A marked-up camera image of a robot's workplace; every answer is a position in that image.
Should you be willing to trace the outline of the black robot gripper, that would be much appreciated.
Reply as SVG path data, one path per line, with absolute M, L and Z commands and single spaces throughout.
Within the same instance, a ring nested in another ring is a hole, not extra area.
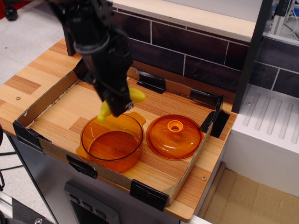
M 95 44 L 79 45 L 79 53 L 93 75 L 93 86 L 111 113 L 119 117 L 133 107 L 127 71 L 133 63 L 131 44 L 121 30 L 109 30 Z

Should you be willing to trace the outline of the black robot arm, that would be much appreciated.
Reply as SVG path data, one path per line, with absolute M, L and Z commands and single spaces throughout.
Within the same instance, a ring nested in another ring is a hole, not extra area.
M 130 110 L 127 71 L 133 64 L 131 44 L 113 24 L 113 4 L 107 0 L 50 0 L 49 6 L 72 37 L 74 50 L 87 68 L 83 80 L 91 83 L 111 113 Z

